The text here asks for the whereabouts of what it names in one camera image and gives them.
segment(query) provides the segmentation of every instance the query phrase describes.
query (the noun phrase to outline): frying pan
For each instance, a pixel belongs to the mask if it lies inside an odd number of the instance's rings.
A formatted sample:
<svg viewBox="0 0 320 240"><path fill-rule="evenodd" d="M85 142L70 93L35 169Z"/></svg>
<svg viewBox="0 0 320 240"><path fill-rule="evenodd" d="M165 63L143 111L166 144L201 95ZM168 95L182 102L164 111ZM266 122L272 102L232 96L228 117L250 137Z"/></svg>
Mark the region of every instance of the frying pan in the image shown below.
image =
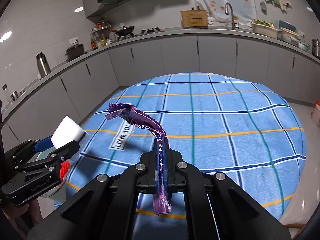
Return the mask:
<svg viewBox="0 0 320 240"><path fill-rule="evenodd" d="M129 35L130 33L133 32L134 26L130 26L130 27L123 27L120 30L113 30L113 29L109 29L109 31L114 32L116 35L118 36L126 36Z"/></svg>

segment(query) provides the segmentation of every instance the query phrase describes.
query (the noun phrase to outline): crumpled packaging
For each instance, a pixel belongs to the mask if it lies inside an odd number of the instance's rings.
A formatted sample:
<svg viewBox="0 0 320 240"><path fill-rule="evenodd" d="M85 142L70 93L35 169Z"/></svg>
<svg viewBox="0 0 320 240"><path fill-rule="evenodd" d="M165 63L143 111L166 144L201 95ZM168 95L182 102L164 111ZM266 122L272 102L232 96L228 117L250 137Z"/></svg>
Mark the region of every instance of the crumpled packaging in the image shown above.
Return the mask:
<svg viewBox="0 0 320 240"><path fill-rule="evenodd" d="M168 193L166 191L166 185L164 181L164 167L165 163L163 161L163 145L162 139L167 137L161 124L153 119L148 114L138 110L132 104L109 104L108 108L109 114L106 114L106 119L111 120L116 117L121 117L126 120L129 124L149 130L159 142L159 152L158 152L158 174L159 174L159 187L158 193L153 195L153 209L155 215L164 215L171 213L171 203L169 200Z"/></svg>

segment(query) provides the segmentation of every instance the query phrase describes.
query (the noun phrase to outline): tiled wall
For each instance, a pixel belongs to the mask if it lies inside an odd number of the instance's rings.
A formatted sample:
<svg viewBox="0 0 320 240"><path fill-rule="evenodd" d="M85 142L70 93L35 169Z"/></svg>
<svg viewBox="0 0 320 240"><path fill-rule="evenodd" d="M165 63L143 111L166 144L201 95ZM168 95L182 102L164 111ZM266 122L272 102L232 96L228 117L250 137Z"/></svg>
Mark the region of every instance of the tiled wall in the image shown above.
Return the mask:
<svg viewBox="0 0 320 240"><path fill-rule="evenodd" d="M0 36L12 35L0 43L0 100L7 104L2 91L21 91L38 75L36 55L46 55L49 66L65 61L69 39L78 37L84 50L90 48L93 23L84 16L82 0L12 0L0 18Z"/></svg>
<svg viewBox="0 0 320 240"><path fill-rule="evenodd" d="M313 38L320 38L320 23L315 14L307 10L306 0L285 0L292 4L292 9L283 13L280 8L268 4L267 15L260 9L260 2L255 0L258 19L271 21L280 19L287 21L303 31L306 42L311 45ZM132 0L107 12L114 28L119 28L119 23L126 26L135 26L134 33L142 29L158 26L160 29L181 27L180 11L196 7L195 0Z"/></svg>

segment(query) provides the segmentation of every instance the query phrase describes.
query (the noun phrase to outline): floor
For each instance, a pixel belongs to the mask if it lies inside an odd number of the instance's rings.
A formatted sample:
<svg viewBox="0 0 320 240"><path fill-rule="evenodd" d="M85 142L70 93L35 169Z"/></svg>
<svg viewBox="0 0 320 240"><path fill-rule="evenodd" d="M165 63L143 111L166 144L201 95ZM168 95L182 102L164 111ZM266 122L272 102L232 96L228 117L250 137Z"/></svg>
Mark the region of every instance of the floor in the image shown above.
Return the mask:
<svg viewBox="0 0 320 240"><path fill-rule="evenodd" d="M307 137L307 160L300 183L280 219L283 224L306 223L319 203L320 190L320 128L311 120L312 107L290 103L300 119ZM43 217L55 208L48 198L38 198Z"/></svg>

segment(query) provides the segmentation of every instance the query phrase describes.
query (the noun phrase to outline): silver screw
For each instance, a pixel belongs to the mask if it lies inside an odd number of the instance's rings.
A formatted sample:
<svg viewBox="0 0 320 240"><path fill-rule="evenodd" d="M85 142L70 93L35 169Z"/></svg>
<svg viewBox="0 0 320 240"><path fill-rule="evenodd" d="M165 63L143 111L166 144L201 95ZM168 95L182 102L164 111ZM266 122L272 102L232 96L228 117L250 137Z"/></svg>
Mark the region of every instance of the silver screw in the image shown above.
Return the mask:
<svg viewBox="0 0 320 240"><path fill-rule="evenodd" d="M142 171L142 170L144 170L146 168L146 166L143 164L143 163L138 163L137 165L136 165L136 169L138 170L138 171Z"/></svg>
<svg viewBox="0 0 320 240"><path fill-rule="evenodd" d="M216 174L216 178L217 178L218 180L224 180L224 179L226 178L226 176L225 176L224 173L218 172L218 173Z"/></svg>
<svg viewBox="0 0 320 240"><path fill-rule="evenodd" d="M104 182L104 181L107 180L107 178L108 178L108 176L107 176L106 174L100 174L100 175L98 175L98 177L97 177L97 181L99 181L99 182Z"/></svg>
<svg viewBox="0 0 320 240"><path fill-rule="evenodd" d="M180 169L185 169L187 166L188 166L188 164L186 164L185 162L179 162L179 163L178 163L178 167L179 167Z"/></svg>

